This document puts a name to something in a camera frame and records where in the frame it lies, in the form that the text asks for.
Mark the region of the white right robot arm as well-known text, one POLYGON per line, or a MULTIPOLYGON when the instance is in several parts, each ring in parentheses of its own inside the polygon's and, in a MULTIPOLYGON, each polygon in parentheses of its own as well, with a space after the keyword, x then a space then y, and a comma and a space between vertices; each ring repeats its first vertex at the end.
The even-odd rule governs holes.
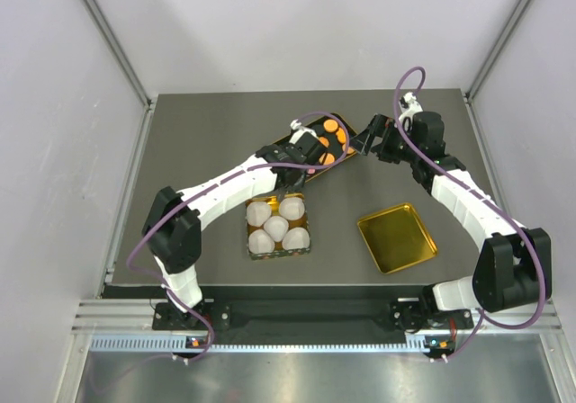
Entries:
POLYGON ((479 250, 473 275, 423 289, 420 316, 427 325, 441 327, 456 310, 495 313, 535 304, 526 321, 532 325, 552 294, 551 239, 543 229, 528 229, 506 215, 465 166, 446 153, 444 132, 436 112, 418 112, 400 126, 392 117, 376 114, 351 140, 361 155, 408 163, 415 181, 448 209, 479 250))

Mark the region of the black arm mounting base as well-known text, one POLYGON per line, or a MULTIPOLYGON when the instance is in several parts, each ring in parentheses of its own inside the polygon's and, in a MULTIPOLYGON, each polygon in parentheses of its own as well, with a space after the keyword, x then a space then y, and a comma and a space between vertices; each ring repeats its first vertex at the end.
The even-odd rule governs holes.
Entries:
POLYGON ((155 331, 203 331, 218 344, 399 343, 406 333, 473 328, 468 310, 428 314, 420 285, 205 285, 195 318, 170 302, 154 308, 155 331))

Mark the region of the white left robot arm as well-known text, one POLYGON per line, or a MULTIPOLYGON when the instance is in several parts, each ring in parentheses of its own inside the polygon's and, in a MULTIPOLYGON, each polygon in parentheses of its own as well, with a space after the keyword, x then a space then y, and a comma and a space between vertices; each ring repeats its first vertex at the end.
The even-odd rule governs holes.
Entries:
POLYGON ((239 166, 205 184, 175 191, 161 189, 152 203, 142 236, 160 269, 173 317, 196 327, 204 315, 195 263, 202 253, 202 232, 241 203, 278 189, 303 186, 309 166, 327 148, 314 134, 301 132, 283 144, 266 145, 239 166))

